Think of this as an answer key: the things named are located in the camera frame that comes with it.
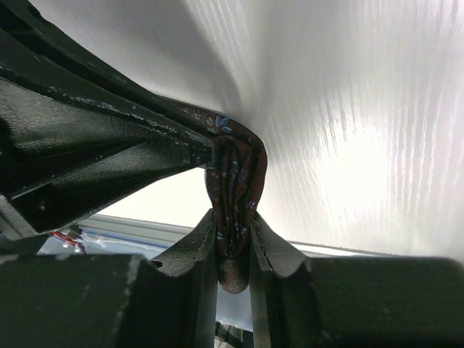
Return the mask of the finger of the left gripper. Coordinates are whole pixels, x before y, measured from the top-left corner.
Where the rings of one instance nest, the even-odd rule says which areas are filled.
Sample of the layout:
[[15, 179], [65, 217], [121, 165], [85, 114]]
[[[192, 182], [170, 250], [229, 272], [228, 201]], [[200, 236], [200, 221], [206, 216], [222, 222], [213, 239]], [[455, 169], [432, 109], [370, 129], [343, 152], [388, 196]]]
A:
[[28, 1], [1, 3], [1, 230], [52, 232], [208, 163], [212, 131], [77, 44]]

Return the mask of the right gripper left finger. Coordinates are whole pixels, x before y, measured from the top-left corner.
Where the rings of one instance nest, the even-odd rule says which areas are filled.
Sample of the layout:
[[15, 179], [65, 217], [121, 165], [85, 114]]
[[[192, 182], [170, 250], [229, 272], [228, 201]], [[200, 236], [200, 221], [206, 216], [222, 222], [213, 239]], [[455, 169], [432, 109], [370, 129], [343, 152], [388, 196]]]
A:
[[157, 266], [155, 341], [162, 347], [212, 347], [218, 290], [212, 210], [152, 262]]

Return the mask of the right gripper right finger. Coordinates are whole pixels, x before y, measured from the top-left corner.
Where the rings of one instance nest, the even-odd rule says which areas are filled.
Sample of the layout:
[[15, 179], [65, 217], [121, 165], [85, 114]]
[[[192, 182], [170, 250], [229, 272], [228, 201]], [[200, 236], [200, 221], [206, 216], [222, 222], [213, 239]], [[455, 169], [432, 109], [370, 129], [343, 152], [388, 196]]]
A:
[[249, 290], [256, 347], [320, 347], [310, 258], [254, 214]]

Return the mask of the brown floral tie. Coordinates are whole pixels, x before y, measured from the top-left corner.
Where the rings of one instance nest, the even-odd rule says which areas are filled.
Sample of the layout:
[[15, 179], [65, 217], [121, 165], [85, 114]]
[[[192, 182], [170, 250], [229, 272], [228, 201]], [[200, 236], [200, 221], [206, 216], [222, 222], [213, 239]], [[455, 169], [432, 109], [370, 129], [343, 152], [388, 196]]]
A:
[[268, 167], [262, 140], [242, 124], [216, 112], [176, 102], [214, 135], [205, 185], [215, 219], [217, 276], [222, 288], [239, 294], [249, 284], [251, 225]]

